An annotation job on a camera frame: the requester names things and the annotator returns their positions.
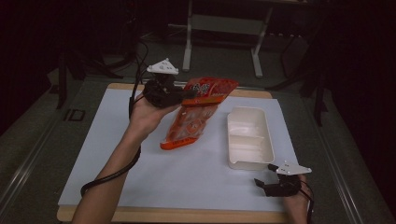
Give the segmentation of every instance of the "floor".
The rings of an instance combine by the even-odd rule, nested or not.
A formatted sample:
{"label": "floor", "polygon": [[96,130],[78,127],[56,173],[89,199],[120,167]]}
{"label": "floor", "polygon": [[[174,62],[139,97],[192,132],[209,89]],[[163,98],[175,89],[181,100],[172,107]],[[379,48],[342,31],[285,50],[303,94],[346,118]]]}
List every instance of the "floor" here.
{"label": "floor", "polygon": [[[148,46],[145,63],[169,58],[175,67],[181,68],[184,34],[180,30],[166,40],[153,34],[144,36],[142,39]],[[258,79],[247,47],[250,39],[236,45],[233,40],[222,38],[207,41],[207,35],[194,34],[191,70],[180,72],[177,81],[228,77],[239,81],[241,88],[264,91],[286,80],[279,56],[288,43],[287,38],[271,35],[265,38],[260,52],[264,77]],[[146,48],[140,45],[139,54],[145,53]],[[107,56],[106,59],[118,58]],[[135,64],[130,64],[117,71],[123,79],[94,71],[84,81],[69,78],[68,100],[61,109],[56,109],[57,95],[47,92],[1,136],[0,190],[8,192],[9,198],[7,207],[2,208],[2,223],[59,223],[57,202],[106,86],[111,82],[133,82],[135,68]],[[299,89],[303,84],[300,81],[271,93],[281,104],[300,164],[308,164],[314,171],[308,176],[316,193],[314,223],[395,223],[332,102],[331,93],[325,92],[326,111],[322,112],[323,126],[319,127],[312,114],[315,95],[301,97]],[[85,110],[84,120],[64,120],[67,109]],[[17,176],[22,180],[21,185],[10,193],[7,187],[23,163],[23,167],[31,169],[24,176]]]}

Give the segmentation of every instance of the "white plastic tray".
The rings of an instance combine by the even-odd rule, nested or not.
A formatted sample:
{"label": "white plastic tray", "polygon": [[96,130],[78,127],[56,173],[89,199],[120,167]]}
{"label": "white plastic tray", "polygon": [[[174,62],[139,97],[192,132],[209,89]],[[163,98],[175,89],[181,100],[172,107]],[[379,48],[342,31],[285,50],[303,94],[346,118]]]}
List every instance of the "white plastic tray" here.
{"label": "white plastic tray", "polygon": [[265,113],[237,106],[227,117],[229,165],[239,170],[263,170],[274,161]]}

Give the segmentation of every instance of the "forearm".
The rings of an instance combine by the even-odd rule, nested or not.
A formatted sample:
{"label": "forearm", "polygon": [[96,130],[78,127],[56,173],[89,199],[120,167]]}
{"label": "forearm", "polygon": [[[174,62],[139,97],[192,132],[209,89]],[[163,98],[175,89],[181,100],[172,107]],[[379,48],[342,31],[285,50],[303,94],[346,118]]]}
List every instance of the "forearm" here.
{"label": "forearm", "polygon": [[[112,175],[130,163],[144,138],[128,129],[97,179]],[[109,223],[117,208],[127,174],[89,189],[78,205],[73,223]]]}

